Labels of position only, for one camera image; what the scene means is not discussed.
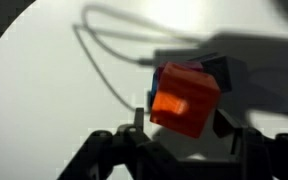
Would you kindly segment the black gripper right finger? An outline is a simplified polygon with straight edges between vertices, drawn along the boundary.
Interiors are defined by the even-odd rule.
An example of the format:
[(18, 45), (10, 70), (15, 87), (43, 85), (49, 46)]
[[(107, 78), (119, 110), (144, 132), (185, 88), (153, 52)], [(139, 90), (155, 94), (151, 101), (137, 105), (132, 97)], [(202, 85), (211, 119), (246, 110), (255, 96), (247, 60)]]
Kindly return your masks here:
[(223, 109), (215, 110), (213, 130), (220, 139), (232, 137), (229, 153), (236, 157), (241, 180), (288, 180), (288, 133), (269, 138)]

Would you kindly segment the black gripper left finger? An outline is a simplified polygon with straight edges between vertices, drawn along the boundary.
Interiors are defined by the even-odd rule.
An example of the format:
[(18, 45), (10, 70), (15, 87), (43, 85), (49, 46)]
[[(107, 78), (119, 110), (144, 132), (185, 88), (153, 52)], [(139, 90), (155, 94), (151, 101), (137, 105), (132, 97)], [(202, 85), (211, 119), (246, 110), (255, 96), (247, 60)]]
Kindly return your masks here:
[(117, 132), (94, 131), (57, 180), (106, 180), (116, 165), (125, 165), (134, 180), (177, 180), (184, 177), (180, 163), (144, 132), (144, 109), (135, 110), (133, 124)]

